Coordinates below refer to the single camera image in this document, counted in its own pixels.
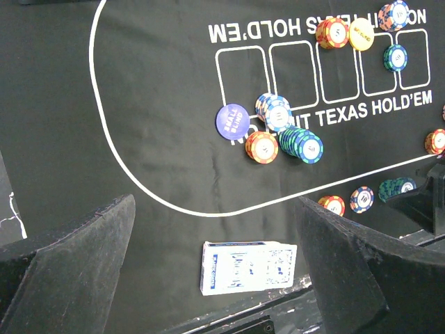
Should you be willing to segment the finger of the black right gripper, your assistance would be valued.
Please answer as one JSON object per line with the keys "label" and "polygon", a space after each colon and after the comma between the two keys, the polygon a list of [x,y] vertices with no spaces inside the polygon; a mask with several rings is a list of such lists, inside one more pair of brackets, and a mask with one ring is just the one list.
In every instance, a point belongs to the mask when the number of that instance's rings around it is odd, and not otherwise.
{"label": "finger of the black right gripper", "polygon": [[433,235],[444,234],[444,163],[423,172],[426,181],[419,188],[391,197],[386,202]]}

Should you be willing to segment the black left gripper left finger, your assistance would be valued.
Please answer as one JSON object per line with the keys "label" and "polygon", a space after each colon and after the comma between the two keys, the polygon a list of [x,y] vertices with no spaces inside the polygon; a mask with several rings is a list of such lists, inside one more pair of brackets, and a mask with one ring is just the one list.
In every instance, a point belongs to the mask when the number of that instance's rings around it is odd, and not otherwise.
{"label": "black left gripper left finger", "polygon": [[103,333],[135,217],[126,194],[2,246],[1,332]]}

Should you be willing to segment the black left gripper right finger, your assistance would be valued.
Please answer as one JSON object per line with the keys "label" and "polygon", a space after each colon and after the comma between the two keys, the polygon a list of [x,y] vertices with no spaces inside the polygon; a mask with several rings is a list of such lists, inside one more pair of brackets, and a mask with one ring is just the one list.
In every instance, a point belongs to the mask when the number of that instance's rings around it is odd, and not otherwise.
{"label": "black left gripper right finger", "polygon": [[444,254],[301,197],[297,231],[327,333],[443,333]]}

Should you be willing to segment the orange chips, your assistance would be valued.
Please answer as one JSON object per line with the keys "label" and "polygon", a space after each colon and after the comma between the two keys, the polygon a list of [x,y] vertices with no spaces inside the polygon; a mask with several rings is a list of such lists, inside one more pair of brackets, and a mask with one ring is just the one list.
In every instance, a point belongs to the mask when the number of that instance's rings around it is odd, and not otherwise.
{"label": "orange chips", "polygon": [[268,132],[254,132],[245,143],[247,155],[259,164],[269,164],[275,160],[279,146],[275,137]]}
{"label": "orange chips", "polygon": [[445,146],[445,131],[444,129],[436,129],[426,136],[424,141],[424,148],[428,154],[441,154]]}
{"label": "orange chips", "polygon": [[316,28],[316,41],[324,49],[338,49],[349,41],[349,26],[340,18],[329,18]]}

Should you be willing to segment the pink blue chip stack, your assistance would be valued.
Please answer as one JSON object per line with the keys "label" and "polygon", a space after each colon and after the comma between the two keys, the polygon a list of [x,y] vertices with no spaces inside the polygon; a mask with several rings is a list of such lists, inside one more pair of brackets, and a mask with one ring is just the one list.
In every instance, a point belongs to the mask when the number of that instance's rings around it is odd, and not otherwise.
{"label": "pink blue chip stack", "polygon": [[350,208],[358,214],[369,210],[374,201],[373,190],[368,186],[357,188],[350,196]]}

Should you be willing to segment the orange red chip stack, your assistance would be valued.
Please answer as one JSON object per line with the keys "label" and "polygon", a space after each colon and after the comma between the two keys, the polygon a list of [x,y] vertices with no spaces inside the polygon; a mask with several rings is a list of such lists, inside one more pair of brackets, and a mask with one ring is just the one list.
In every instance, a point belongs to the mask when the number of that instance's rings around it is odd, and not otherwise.
{"label": "orange red chip stack", "polygon": [[323,196],[318,200],[318,204],[340,216],[346,211],[345,202],[339,196]]}

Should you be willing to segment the green chips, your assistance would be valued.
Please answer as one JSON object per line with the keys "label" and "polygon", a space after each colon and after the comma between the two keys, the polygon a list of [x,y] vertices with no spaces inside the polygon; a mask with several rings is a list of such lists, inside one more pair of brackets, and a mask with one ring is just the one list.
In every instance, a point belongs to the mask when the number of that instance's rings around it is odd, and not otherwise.
{"label": "green chips", "polygon": [[383,64],[388,71],[400,72],[405,69],[407,62],[408,54],[402,45],[390,45],[383,53]]}
{"label": "green chips", "polygon": [[321,160],[324,145],[315,133],[290,126],[279,135],[281,149],[292,157],[299,158],[306,164],[315,164]]}

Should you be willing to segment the blue playing card box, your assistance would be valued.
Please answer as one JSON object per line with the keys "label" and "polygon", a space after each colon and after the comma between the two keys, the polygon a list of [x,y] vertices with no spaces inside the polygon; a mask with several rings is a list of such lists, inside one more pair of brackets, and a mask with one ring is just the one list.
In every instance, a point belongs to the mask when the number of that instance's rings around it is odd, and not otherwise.
{"label": "blue playing card box", "polygon": [[277,241],[206,241],[200,291],[213,296],[291,287],[297,252],[296,245]]}

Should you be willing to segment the pink blue chips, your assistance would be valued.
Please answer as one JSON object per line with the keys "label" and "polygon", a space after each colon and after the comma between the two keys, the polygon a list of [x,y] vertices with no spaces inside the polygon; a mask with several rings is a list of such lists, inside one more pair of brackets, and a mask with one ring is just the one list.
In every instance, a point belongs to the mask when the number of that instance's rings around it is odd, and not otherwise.
{"label": "pink blue chips", "polygon": [[392,1],[378,11],[378,25],[386,32],[399,31],[407,25],[409,7],[404,1]]}
{"label": "pink blue chips", "polygon": [[292,112],[288,100],[281,95],[264,93],[254,107],[258,118],[272,132],[281,132],[292,125]]}

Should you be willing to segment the yellow big blind button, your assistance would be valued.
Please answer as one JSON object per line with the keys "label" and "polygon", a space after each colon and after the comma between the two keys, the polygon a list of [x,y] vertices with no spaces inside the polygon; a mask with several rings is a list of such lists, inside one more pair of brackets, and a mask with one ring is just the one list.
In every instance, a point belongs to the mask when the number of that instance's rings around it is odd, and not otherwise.
{"label": "yellow big blind button", "polygon": [[357,51],[366,51],[374,42],[373,25],[366,18],[358,17],[349,28],[349,43]]}

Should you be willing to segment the blue small blind button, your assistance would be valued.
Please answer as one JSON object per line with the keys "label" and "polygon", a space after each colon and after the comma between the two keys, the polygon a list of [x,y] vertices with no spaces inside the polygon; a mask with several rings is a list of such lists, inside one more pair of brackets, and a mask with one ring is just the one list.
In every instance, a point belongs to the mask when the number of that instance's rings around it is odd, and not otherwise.
{"label": "blue small blind button", "polygon": [[250,116],[240,104],[223,106],[216,115],[216,129],[225,139],[237,141],[243,138],[250,128]]}

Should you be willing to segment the green blue chip stack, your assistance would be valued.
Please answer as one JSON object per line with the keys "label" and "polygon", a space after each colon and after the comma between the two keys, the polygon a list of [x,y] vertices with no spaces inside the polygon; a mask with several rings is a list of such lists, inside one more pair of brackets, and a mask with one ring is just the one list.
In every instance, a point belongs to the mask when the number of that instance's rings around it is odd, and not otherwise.
{"label": "green blue chip stack", "polygon": [[383,181],[378,189],[378,197],[381,201],[387,202],[388,199],[414,190],[416,182],[410,177],[399,177]]}

